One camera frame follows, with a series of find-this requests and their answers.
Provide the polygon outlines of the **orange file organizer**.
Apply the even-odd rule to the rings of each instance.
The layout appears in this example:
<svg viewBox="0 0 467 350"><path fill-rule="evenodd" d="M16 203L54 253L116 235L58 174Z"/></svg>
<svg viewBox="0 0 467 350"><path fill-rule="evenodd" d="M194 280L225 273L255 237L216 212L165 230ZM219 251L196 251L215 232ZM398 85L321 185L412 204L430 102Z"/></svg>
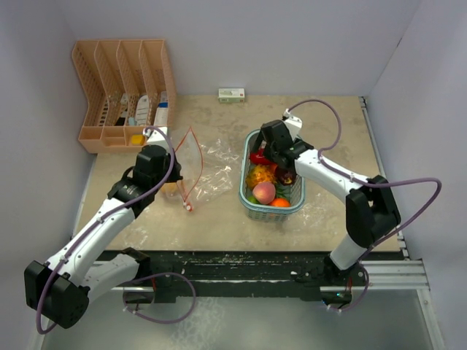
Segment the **orange file organizer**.
<svg viewBox="0 0 467 350"><path fill-rule="evenodd" d="M165 40L79 40L72 60L88 102L78 140L90 154L139 151L142 145L131 145L130 138L153 125L162 91L168 93L171 127L177 89ZM143 95L150 101L147 124L136 125Z"/></svg>

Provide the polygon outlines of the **pink peach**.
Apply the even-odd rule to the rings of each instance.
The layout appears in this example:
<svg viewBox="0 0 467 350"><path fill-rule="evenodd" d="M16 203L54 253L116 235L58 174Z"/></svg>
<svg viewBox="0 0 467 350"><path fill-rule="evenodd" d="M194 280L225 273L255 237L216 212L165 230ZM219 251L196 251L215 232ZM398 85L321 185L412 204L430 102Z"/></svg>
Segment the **pink peach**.
<svg viewBox="0 0 467 350"><path fill-rule="evenodd" d="M254 187L252 195L260 204L268 205L276 197L276 187L271 182L261 182Z"/></svg>

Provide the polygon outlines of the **clear orange-zip bag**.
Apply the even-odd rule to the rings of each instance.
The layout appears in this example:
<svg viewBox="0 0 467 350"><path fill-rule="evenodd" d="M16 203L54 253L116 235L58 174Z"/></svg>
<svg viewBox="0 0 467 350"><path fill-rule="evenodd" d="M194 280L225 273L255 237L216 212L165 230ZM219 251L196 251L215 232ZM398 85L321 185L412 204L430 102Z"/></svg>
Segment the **clear orange-zip bag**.
<svg viewBox="0 0 467 350"><path fill-rule="evenodd" d="M172 131L171 140L177 161L181 165L182 180L175 182L179 190L176 195L163 195L170 201L180 202L186 211L193 211L196 206L195 189L204 167L201 146L191 126Z"/></svg>

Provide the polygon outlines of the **yellow sponge block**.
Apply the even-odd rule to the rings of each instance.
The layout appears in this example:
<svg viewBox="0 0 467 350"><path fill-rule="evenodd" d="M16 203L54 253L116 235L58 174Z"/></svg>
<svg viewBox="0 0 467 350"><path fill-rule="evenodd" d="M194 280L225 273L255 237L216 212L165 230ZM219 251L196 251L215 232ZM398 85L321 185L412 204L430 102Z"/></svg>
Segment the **yellow sponge block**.
<svg viewBox="0 0 467 350"><path fill-rule="evenodd" d="M145 143L145 137L142 134L134 134L130 138L131 145L143 145Z"/></svg>

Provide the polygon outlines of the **blue plastic basket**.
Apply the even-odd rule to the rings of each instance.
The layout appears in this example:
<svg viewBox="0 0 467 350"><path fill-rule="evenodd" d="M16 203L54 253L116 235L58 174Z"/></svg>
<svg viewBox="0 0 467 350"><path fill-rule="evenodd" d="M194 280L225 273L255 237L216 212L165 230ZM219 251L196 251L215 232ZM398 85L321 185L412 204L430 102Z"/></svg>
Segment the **blue plastic basket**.
<svg viewBox="0 0 467 350"><path fill-rule="evenodd" d="M304 205L305 180L300 176L282 180L279 178L279 170L275 164L258 163L262 151L254 152L252 147L259 133L259 130L252 131L244 141L239 200L250 219L261 222L283 222ZM263 182L274 185L273 190L266 192L271 198L267 203L261 203L254 196L254 188Z"/></svg>

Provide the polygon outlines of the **yellow peach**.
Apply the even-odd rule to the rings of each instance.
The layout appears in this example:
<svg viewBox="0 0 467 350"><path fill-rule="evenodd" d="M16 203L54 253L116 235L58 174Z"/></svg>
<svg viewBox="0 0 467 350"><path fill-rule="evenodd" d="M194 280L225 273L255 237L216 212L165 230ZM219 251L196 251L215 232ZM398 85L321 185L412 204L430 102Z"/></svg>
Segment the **yellow peach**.
<svg viewBox="0 0 467 350"><path fill-rule="evenodd" d="M165 183L161 188L161 192L167 196L176 195L179 192L177 183Z"/></svg>

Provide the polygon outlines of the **green lime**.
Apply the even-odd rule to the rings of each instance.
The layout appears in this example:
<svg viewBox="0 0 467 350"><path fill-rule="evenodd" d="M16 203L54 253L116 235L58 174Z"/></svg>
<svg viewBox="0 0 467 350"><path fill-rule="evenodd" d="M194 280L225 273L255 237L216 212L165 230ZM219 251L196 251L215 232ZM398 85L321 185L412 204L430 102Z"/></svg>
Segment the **green lime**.
<svg viewBox="0 0 467 350"><path fill-rule="evenodd" d="M250 203L253 203L253 204L259 204L258 200L255 198L254 195L251 195L247 198L247 200L250 202Z"/></svg>

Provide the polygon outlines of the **white blue bottle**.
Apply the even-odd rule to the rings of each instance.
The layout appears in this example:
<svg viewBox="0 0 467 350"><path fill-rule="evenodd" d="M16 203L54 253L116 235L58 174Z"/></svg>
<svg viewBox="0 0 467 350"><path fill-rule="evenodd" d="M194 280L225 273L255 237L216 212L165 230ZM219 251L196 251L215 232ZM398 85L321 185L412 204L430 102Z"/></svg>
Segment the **white blue bottle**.
<svg viewBox="0 0 467 350"><path fill-rule="evenodd" d="M161 92L160 101L156 108L153 125L166 127L169 122L169 97L166 91Z"/></svg>

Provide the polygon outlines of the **dark purple fruit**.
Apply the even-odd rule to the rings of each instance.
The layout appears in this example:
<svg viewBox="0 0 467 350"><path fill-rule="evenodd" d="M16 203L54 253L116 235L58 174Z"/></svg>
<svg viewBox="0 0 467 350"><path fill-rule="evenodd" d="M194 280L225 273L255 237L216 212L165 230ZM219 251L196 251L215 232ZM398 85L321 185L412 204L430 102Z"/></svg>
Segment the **dark purple fruit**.
<svg viewBox="0 0 467 350"><path fill-rule="evenodd" d="M276 167L274 175L277 181L284 186L295 184L297 178L297 174L295 171L283 169L280 167Z"/></svg>

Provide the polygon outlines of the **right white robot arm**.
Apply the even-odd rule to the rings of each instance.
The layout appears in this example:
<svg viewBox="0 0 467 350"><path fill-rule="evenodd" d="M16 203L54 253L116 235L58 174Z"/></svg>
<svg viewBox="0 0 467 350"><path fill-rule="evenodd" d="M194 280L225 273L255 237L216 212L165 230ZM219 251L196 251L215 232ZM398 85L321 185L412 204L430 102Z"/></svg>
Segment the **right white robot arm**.
<svg viewBox="0 0 467 350"><path fill-rule="evenodd" d="M300 129L293 117L264 123L253 149L264 146L263 155L278 168L312 180L345 205L346 236L324 260L325 279L341 285L360 257L401 223L401 215L386 178L368 178L334 163L300 139Z"/></svg>

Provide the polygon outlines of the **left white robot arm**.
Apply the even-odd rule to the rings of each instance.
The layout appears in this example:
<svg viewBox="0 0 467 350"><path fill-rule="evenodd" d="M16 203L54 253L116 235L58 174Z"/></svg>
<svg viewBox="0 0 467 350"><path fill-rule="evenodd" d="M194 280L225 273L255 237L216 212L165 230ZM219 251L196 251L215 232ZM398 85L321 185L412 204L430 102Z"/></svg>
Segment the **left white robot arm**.
<svg viewBox="0 0 467 350"><path fill-rule="evenodd" d="M88 306L119 284L142 286L150 278L150 257L126 248L112 260L93 267L109 243L154 200L167 182L181 180L172 147L149 145L113 184L92 219L73 239L48 258L32 261L24 271L26 304L36 312L36 328L44 335L42 317L64 329L75 325Z"/></svg>

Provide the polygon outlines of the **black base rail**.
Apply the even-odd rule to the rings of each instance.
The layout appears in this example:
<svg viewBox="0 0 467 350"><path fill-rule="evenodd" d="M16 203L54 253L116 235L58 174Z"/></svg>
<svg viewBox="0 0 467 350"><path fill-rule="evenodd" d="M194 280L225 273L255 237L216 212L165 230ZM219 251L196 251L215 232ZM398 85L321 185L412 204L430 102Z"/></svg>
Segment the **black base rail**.
<svg viewBox="0 0 467 350"><path fill-rule="evenodd" d="M332 268L325 252L145 251L148 281L121 282L126 292L153 292L156 303L177 298L298 298L335 300L340 292L364 287L355 265Z"/></svg>

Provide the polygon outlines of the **white pack in organizer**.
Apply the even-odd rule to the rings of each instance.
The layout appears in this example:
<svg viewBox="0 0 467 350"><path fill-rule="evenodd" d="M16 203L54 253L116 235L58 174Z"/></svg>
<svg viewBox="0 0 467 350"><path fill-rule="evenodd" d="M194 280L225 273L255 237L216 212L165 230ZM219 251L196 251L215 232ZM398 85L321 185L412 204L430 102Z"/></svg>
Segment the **white pack in organizer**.
<svg viewBox="0 0 467 350"><path fill-rule="evenodd" d="M143 95L138 100L134 120L136 125L146 125L150 110L150 101L147 95Z"/></svg>

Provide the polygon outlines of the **small green white box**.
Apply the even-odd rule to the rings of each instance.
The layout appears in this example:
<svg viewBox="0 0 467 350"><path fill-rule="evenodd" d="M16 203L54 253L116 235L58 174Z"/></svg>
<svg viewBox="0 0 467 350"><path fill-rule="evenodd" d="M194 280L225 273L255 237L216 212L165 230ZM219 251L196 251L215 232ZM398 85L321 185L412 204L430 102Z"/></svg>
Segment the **small green white box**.
<svg viewBox="0 0 467 350"><path fill-rule="evenodd" d="M218 101L222 104L244 103L244 88L223 87L218 89Z"/></svg>

